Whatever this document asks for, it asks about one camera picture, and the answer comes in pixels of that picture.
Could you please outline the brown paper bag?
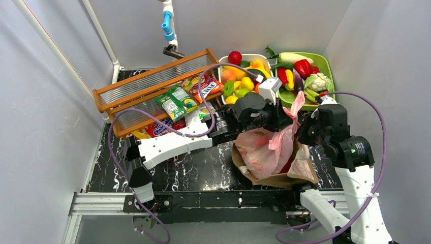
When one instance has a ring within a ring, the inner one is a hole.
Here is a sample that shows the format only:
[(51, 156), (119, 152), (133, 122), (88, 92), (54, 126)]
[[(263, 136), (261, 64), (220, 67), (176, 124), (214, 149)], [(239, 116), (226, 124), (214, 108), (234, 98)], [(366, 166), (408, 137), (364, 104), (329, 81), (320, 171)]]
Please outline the brown paper bag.
[(316, 184), (318, 182), (318, 177), (311, 162), (309, 149), (307, 146), (300, 143), (298, 143), (296, 147), (296, 155), (289, 159), (291, 162), (289, 170), (285, 173), (271, 175), (267, 178), (257, 179), (250, 173), (240, 155), (240, 151), (235, 145), (232, 148), (232, 161), (253, 185), (291, 189), (294, 184), (306, 182)]

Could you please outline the pink plastic grocery bag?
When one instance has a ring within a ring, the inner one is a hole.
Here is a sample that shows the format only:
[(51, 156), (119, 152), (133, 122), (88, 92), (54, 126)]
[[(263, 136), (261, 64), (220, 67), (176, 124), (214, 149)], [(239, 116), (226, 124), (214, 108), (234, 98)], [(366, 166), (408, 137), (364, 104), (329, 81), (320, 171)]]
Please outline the pink plastic grocery bag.
[(293, 124), (280, 132), (253, 129), (241, 133), (234, 146), (243, 165), (240, 171), (253, 182), (278, 175), (294, 153), (295, 134), (299, 129), (298, 112), (305, 104), (304, 92), (299, 92), (291, 108), (284, 107), (282, 115), (293, 119)]

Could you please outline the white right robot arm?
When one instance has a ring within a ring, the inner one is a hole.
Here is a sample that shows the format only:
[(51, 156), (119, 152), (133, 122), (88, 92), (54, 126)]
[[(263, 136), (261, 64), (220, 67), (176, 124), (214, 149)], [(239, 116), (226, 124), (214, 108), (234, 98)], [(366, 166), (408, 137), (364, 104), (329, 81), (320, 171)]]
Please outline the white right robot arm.
[(333, 243), (394, 243), (383, 220), (374, 180), (374, 156), (367, 139), (352, 136), (346, 108), (331, 96), (318, 96), (318, 108), (298, 130), (298, 141), (320, 146), (341, 180), (349, 218), (335, 209), (319, 190), (308, 187), (299, 193), (302, 206), (314, 214), (330, 233)]

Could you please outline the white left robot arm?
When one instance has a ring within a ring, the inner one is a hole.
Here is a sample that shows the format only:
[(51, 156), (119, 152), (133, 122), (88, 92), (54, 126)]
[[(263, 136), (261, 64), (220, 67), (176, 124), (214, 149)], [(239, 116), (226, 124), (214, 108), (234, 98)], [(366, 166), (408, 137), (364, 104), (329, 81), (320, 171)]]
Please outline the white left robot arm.
[(292, 125), (293, 119), (286, 114), (276, 95), (281, 86), (279, 78), (270, 77), (260, 84), (258, 93), (248, 93), (235, 104), (222, 106), (213, 116), (193, 121), (177, 133), (143, 139), (130, 146), (126, 160), (142, 161), (132, 169), (129, 179), (129, 187), (137, 200), (141, 203), (154, 200), (149, 169), (169, 158), (233, 141), (250, 130), (263, 128), (280, 133)]

